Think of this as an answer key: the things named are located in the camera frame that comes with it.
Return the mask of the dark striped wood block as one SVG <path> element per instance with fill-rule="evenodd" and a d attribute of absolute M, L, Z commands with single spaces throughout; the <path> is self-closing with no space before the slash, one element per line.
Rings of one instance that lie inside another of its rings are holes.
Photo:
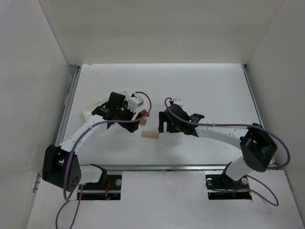
<path fill-rule="evenodd" d="M 146 125 L 146 122 L 147 122 L 147 120 L 141 120 L 140 122 L 139 122 L 139 125 L 141 125 L 141 126 L 145 126 Z"/>

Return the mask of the white plastic tray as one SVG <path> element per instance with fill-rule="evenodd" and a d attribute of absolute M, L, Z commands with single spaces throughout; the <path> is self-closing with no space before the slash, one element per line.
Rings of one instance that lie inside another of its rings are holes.
<path fill-rule="evenodd" d="M 96 107 L 98 107 L 98 106 L 104 104 L 105 102 L 107 102 L 108 100 L 109 100 L 109 97 L 106 97 L 106 98 L 104 98 L 104 99 L 102 99 L 102 100 L 100 100 L 100 101 L 97 101 L 97 102 L 95 102 L 95 103 L 92 103 L 92 104 L 90 104 L 90 105 L 87 105 L 87 106 L 83 107 L 83 108 L 81 109 L 81 111 L 82 111 L 82 113 L 83 113 L 84 119 L 87 121 L 87 120 L 89 119 L 89 117 L 91 116 L 92 111 L 93 111 Z"/>

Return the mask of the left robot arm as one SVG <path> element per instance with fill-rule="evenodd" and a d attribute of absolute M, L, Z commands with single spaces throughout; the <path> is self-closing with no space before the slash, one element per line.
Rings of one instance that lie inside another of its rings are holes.
<path fill-rule="evenodd" d="M 98 136 L 113 124 L 119 124 L 130 133 L 138 130 L 144 118 L 140 107 L 144 104 L 143 92 L 131 96 L 112 92 L 108 100 L 95 107 L 85 123 L 68 139 L 58 145 L 47 147 L 44 155 L 42 179 L 66 192 L 78 185 L 100 184 L 106 180 L 106 169 L 96 164 L 80 165 L 84 156 Z"/>

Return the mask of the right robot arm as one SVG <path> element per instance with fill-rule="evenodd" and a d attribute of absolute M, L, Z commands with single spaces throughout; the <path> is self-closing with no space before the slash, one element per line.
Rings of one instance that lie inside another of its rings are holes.
<path fill-rule="evenodd" d="M 238 189 L 243 178 L 251 173 L 265 172 L 277 151 L 277 145 L 259 124 L 250 126 L 218 126 L 201 114 L 188 115 L 180 105 L 171 104 L 159 112 L 159 133 L 184 133 L 214 139 L 236 147 L 241 157 L 226 165 L 221 174 L 208 175 L 209 189 Z"/>

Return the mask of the orange triangular wood block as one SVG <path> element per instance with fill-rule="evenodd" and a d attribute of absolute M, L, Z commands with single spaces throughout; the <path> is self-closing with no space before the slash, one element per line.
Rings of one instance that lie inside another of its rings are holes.
<path fill-rule="evenodd" d="M 141 115 L 146 115 L 148 112 L 145 110 L 145 109 L 143 109 L 142 111 L 140 111 L 140 114 Z"/>

